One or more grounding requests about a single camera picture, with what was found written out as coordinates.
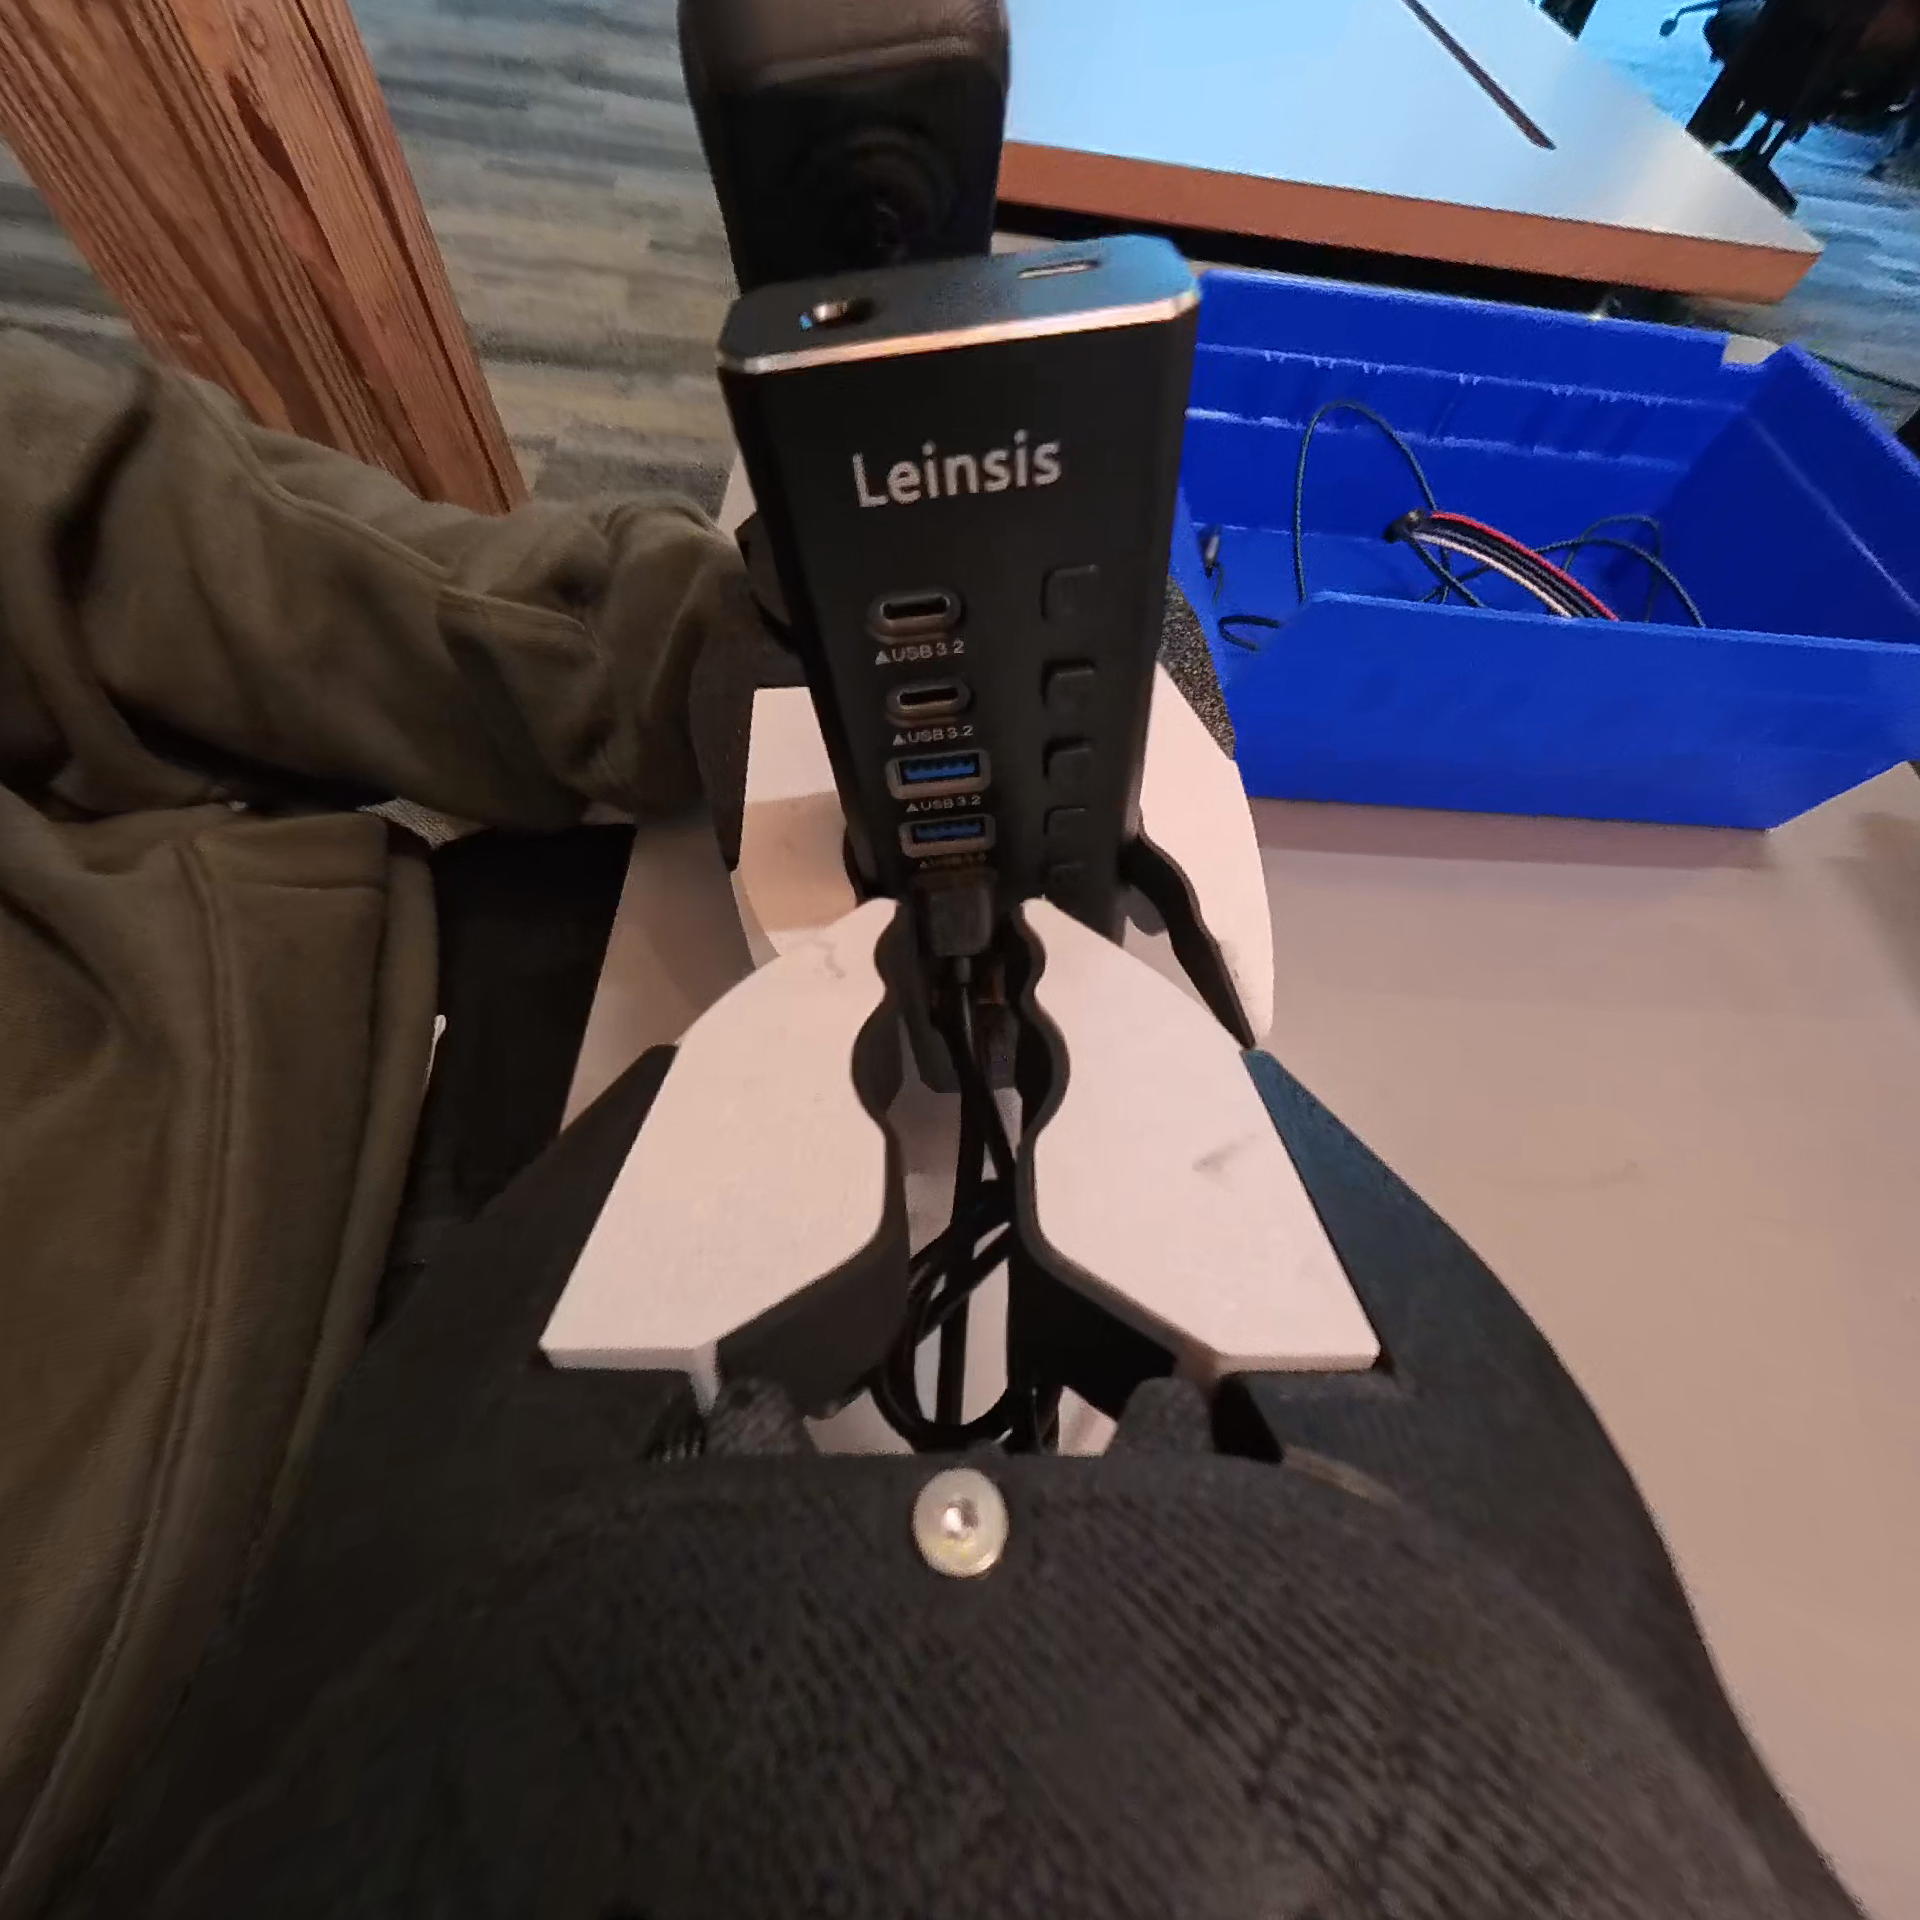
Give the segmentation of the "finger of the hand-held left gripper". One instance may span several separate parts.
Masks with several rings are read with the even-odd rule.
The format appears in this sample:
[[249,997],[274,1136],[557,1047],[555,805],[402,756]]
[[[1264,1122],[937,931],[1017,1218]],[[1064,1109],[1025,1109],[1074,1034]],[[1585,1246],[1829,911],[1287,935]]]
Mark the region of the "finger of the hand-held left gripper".
[[888,901],[861,902],[848,876],[848,822],[817,716],[805,687],[752,696],[734,901],[754,964],[793,951],[875,959],[895,922]]
[[1133,832],[1071,885],[1071,911],[1110,943],[1142,899],[1183,978],[1242,1048],[1273,1021],[1273,927],[1241,772],[1162,663],[1152,668]]

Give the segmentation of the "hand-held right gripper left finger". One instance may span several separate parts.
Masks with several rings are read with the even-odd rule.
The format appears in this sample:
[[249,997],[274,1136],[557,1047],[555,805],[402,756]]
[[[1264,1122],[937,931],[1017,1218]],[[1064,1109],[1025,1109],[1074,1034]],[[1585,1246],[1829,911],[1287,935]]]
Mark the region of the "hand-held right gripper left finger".
[[905,1320],[898,911],[801,935],[662,1069],[543,1333],[557,1370],[872,1375]]

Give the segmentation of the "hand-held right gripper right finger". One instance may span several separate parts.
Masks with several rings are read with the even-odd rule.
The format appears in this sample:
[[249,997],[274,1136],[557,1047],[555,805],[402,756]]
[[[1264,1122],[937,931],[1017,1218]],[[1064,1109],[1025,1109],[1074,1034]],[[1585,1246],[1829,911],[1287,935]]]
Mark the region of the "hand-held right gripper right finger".
[[1062,1080],[1025,1136],[1045,1252],[1176,1375],[1362,1373],[1379,1354],[1246,1048],[1160,972],[1035,901]]

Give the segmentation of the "black USB hub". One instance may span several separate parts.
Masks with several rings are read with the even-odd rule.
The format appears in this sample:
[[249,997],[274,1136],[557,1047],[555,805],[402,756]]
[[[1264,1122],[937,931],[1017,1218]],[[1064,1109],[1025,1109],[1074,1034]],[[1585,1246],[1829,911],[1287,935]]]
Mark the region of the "black USB hub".
[[1120,935],[1198,285],[1155,236],[765,283],[717,334],[851,870]]

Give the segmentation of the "blue plastic bin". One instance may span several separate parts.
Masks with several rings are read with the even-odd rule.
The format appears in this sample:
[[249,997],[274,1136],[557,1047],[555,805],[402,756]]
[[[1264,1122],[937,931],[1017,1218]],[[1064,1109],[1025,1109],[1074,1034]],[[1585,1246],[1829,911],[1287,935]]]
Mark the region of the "blue plastic bin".
[[1211,271],[1182,493],[1258,797],[1759,832],[1915,758],[1915,455],[1794,348]]

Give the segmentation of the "white table with wood edge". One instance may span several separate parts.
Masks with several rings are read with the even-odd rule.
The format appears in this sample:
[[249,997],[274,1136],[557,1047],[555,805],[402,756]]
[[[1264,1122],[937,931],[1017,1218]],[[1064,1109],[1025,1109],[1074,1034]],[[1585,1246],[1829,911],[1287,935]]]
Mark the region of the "white table with wood edge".
[[1787,299],[1822,243],[1519,3],[1008,6],[1002,219]]

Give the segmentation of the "person's green jacket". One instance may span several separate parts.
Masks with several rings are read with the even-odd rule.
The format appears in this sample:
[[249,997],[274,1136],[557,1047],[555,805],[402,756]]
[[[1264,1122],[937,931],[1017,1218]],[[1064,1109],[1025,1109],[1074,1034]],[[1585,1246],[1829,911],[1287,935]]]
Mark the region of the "person's green jacket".
[[78,1872],[367,1327],[437,942],[374,814],[5,800],[5,1916]]

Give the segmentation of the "wooden pillar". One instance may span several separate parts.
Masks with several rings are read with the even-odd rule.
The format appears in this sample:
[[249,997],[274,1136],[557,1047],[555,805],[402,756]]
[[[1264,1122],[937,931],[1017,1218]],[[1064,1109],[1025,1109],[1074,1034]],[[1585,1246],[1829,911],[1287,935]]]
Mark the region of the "wooden pillar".
[[5,3],[2,120],[160,359],[424,499],[521,506],[346,3]]

